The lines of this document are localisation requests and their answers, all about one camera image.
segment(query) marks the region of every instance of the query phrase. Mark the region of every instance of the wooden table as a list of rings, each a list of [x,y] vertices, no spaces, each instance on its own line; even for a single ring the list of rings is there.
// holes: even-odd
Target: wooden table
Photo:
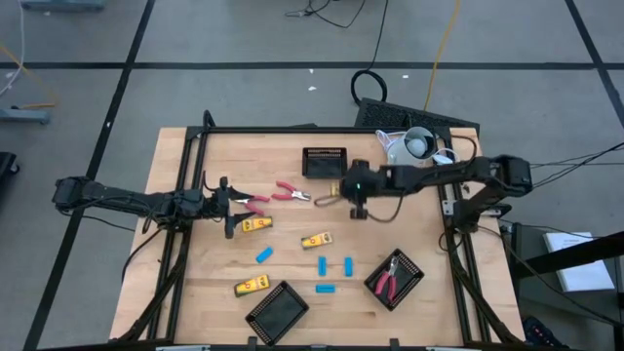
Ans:
[[[473,129],[451,132],[455,136],[477,138]],[[185,129],[161,130],[146,192],[175,188],[184,134]],[[455,138],[453,145],[462,159],[470,157],[472,144],[468,140]],[[305,146],[347,147],[349,163],[353,158],[364,158],[370,161],[372,169],[385,162],[373,134],[209,135],[204,164],[209,185],[215,186],[221,176],[228,176],[230,184],[240,191],[270,196],[278,191],[275,180],[279,179],[313,197],[327,195],[329,181],[301,176],[301,148]],[[480,186],[470,184],[470,193],[476,193]],[[369,199],[369,210],[378,217],[387,217],[395,211],[397,201],[396,198]],[[444,229],[435,187],[408,196],[396,220],[389,224],[350,219],[350,206],[344,201],[324,209],[303,201],[272,200],[259,205],[273,216],[273,228],[245,234],[237,228],[234,239],[226,240],[222,223],[195,222],[176,343],[247,343],[248,336],[254,332],[245,316],[268,291],[236,298],[232,287],[253,276],[268,274],[272,286],[288,281],[310,306],[308,313],[282,338],[281,345],[387,345],[391,337],[398,337],[405,346],[462,344],[449,258],[438,248],[438,237]],[[231,210],[246,211],[235,203]],[[140,234],[141,225],[142,220],[137,224],[133,249],[148,237]],[[481,225],[497,231],[494,219],[482,218]],[[333,244],[309,251],[301,249],[301,237],[323,231],[331,232]],[[157,237],[128,268],[111,337],[125,332],[154,294],[164,241],[165,235]],[[484,297],[511,332],[522,337],[518,306],[500,240],[484,231],[473,234],[473,243]],[[273,247],[273,255],[257,264],[256,255],[267,246]],[[389,312],[364,287],[363,281],[396,248],[423,270],[425,278],[394,312]],[[319,255],[328,260],[326,277],[318,275]],[[353,278],[343,274],[346,256],[354,260]],[[318,283],[335,283],[337,291],[316,294],[314,288]],[[466,296],[473,338],[479,339],[472,300]],[[160,336],[164,335],[169,308],[166,301]]]

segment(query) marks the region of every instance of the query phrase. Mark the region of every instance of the concrete floor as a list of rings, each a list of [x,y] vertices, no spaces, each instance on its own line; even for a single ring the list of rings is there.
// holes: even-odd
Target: concrete floor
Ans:
[[[145,0],[109,0],[99,14],[25,14],[26,61],[124,62]],[[306,1],[157,0],[137,62],[367,61],[382,1],[369,1],[347,30],[315,18],[285,18]],[[624,61],[624,3],[576,0],[605,62]],[[324,13],[348,22],[356,0]],[[390,2],[379,61],[431,61],[452,13],[452,0]],[[20,51],[15,1],[0,3],[0,40]],[[0,62],[8,58],[0,56]],[[565,1],[471,0],[462,8],[443,61],[592,62]],[[0,70],[0,86],[5,74]],[[218,125],[316,123],[352,126],[355,69],[136,69],[130,76],[97,180],[142,191],[162,127],[197,125],[208,108]],[[430,71],[379,69],[389,102],[421,108]],[[119,69],[36,70],[59,95],[48,126],[0,124],[0,150],[19,155],[22,171],[0,207],[0,349],[23,345],[67,225],[50,199],[57,178],[83,175],[116,89]],[[617,89],[624,72],[609,71]],[[308,91],[310,86],[316,91]],[[373,82],[361,96],[378,97]],[[19,79],[3,107],[45,95]],[[486,155],[511,153],[534,163],[600,151],[624,137],[596,70],[440,70],[432,112],[482,125]],[[622,162],[613,153],[605,160]],[[554,170],[541,169],[540,179]],[[571,231],[621,230],[621,166],[586,167],[513,202],[510,219]],[[130,215],[96,212],[134,226]],[[40,347],[104,342],[108,337],[129,233],[83,220]],[[570,345],[612,349],[610,328],[543,306],[523,304]],[[593,337],[566,339],[571,331]]]

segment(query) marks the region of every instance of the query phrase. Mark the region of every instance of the small blue block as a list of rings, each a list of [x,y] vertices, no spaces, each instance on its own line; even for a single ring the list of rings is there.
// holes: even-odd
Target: small blue block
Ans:
[[[328,274],[328,261],[324,256],[319,256],[319,275],[325,277]]]
[[[334,284],[317,284],[316,293],[335,293]]]
[[[262,263],[266,260],[266,258],[268,258],[270,255],[273,254],[273,249],[271,249],[271,247],[266,248],[266,250],[264,250],[263,252],[261,252],[256,258],[255,260],[258,263]]]
[[[344,276],[353,277],[353,258],[351,257],[344,258]]]

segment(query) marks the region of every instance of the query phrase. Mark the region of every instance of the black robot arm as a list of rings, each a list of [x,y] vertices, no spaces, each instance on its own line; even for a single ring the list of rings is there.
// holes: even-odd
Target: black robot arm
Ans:
[[[514,156],[475,157],[451,165],[418,168],[381,166],[369,168],[369,162],[354,160],[340,182],[340,196],[356,205],[351,218],[366,219],[364,204],[369,197],[414,194],[426,186],[477,181],[485,187],[469,200],[453,204],[453,221],[459,230],[474,232],[482,212],[507,196],[521,197],[532,190],[529,163]]]
[[[173,230],[195,219],[225,218],[225,237],[232,238],[234,227],[253,213],[230,215],[227,177],[222,177],[219,187],[211,191],[213,195],[208,198],[202,189],[143,194],[74,176],[57,180],[52,201],[64,213],[98,207],[146,217],[146,225],[153,220],[159,227]]]

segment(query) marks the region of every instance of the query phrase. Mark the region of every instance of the red pliers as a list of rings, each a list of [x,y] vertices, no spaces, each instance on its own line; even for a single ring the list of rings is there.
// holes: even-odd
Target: red pliers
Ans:
[[[299,200],[303,200],[303,201],[310,201],[310,199],[312,198],[312,196],[310,196],[310,194],[308,193],[304,193],[302,191],[298,191],[297,189],[294,188],[294,186],[284,182],[284,181],[276,181],[275,182],[277,184],[277,186],[279,187],[283,187],[286,188],[288,190],[290,190],[290,194],[273,194],[271,195],[271,197],[273,199],[276,200],[292,200],[292,199],[299,199]]]
[[[374,294],[380,296],[381,292],[383,292],[383,287],[386,283],[388,283],[388,294],[386,296],[388,298],[388,302],[390,303],[392,303],[394,295],[397,293],[397,277],[394,276],[397,272],[397,267],[399,267],[399,258],[393,256],[392,259],[390,259],[390,268],[383,271],[383,274],[381,274],[381,278],[377,281],[377,286],[374,289]]]
[[[239,204],[245,204],[245,208],[249,211],[252,211],[258,215],[264,215],[264,211],[257,208],[252,201],[263,201],[263,202],[269,202],[271,199],[264,197],[264,196],[259,196],[259,195],[250,195],[250,194],[246,194],[246,193],[242,193],[240,191],[235,190],[233,187],[229,187],[228,189],[228,193],[230,195],[230,199],[234,202],[237,202]]]

